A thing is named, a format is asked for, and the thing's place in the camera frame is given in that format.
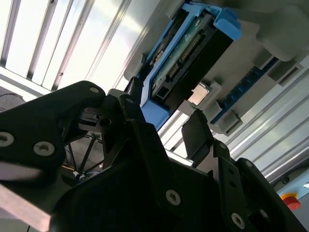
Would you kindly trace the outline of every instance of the screw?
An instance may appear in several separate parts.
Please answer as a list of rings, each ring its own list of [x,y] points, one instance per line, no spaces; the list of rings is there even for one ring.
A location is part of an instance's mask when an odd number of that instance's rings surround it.
[[[14,136],[8,132],[0,132],[0,147],[6,147],[14,142]]]
[[[50,156],[55,152],[55,147],[50,142],[41,141],[34,145],[33,151],[39,156]]]
[[[129,103],[134,103],[134,101],[131,98],[126,99]]]
[[[199,19],[196,23],[195,26],[197,27],[199,25],[199,23],[201,22],[201,20]]]
[[[223,149],[226,149],[226,146],[225,146],[225,144],[224,143],[219,143],[220,144],[220,146],[223,148]]]
[[[99,93],[99,90],[97,88],[90,87],[90,90],[94,93]]]
[[[235,225],[237,225],[240,229],[243,230],[245,228],[245,222],[243,221],[242,217],[239,216],[239,214],[232,213],[231,218]]]
[[[260,214],[262,215],[263,218],[265,218],[266,220],[269,220],[269,216],[267,215],[267,213],[263,209],[260,209],[259,212],[260,212]]]
[[[288,177],[288,176],[285,176],[285,177],[283,177],[282,178],[282,180],[281,180],[281,182],[283,183],[283,184],[287,184],[287,183],[289,183],[289,181],[290,181],[290,178]]]
[[[172,205],[179,205],[181,202],[179,194],[172,189],[166,191],[166,199]]]
[[[252,167],[252,164],[251,164],[249,161],[246,161],[245,163],[246,163],[246,165],[247,165],[249,168]]]

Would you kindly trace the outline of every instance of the blue plastic bracket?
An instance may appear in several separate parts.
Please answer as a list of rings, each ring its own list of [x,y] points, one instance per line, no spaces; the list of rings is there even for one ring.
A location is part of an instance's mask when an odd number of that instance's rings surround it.
[[[246,93],[254,84],[264,76],[267,71],[277,63],[278,59],[273,58],[263,69],[254,66],[243,79],[228,93],[220,102],[222,111],[211,121],[211,124],[217,123],[221,117],[231,109],[231,107]]]
[[[240,23],[237,21],[237,16],[235,15],[234,12],[232,12],[228,8],[222,9],[220,7],[213,7],[213,6],[206,5],[206,4],[191,2],[191,3],[185,3],[182,6],[182,9],[187,11],[189,14],[187,15],[186,19],[184,20],[184,22],[182,23],[178,31],[176,32],[171,42],[166,47],[159,61],[154,65],[154,67],[152,68],[152,70],[147,75],[144,81],[144,88],[142,91],[140,106],[141,106],[141,109],[143,111],[146,121],[154,124],[157,130],[159,130],[160,127],[168,120],[172,112],[169,112],[167,109],[164,109],[162,106],[153,102],[150,99],[151,89],[152,89],[151,88],[152,80],[157,74],[157,72],[160,70],[164,62],[167,60],[170,53],[177,46],[177,43],[183,37],[183,35],[185,34],[186,30],[191,25],[194,18],[200,16],[203,10],[206,9],[214,17],[216,17],[213,23],[215,27],[217,27],[219,30],[221,30],[223,33],[225,33],[227,36],[229,36],[233,40],[239,39],[241,36]],[[161,35],[159,41],[156,43],[156,45],[154,46],[154,48],[148,55],[147,62],[149,62],[152,56],[154,55],[155,51],[157,50],[162,39],[164,38],[168,30],[170,29],[172,24],[173,24],[173,21],[169,23],[164,33]]]

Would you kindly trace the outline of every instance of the red emergency stop button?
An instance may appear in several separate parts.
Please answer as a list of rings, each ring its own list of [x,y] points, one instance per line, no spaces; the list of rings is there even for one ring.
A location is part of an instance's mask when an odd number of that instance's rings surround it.
[[[295,196],[286,197],[283,199],[283,201],[291,210],[296,210],[300,208],[300,202]]]

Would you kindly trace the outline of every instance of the blue rail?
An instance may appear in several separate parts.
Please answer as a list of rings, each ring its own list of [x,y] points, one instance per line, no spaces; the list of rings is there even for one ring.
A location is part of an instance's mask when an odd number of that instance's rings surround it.
[[[211,121],[215,124],[252,86],[267,73],[267,71],[278,61],[273,58],[263,69],[254,66],[244,78],[228,93],[226,98],[219,103],[222,111]]]

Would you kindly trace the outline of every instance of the circuit board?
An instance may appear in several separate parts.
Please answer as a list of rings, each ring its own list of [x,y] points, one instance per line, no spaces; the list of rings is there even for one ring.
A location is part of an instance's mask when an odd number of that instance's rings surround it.
[[[170,56],[156,74],[152,84],[152,96],[159,95],[162,98],[166,95],[165,92],[160,94],[161,85],[167,81],[172,82],[177,71],[185,63],[194,48],[202,39],[201,31],[209,24],[210,18],[207,16],[197,17],[181,38],[178,45],[171,52]]]

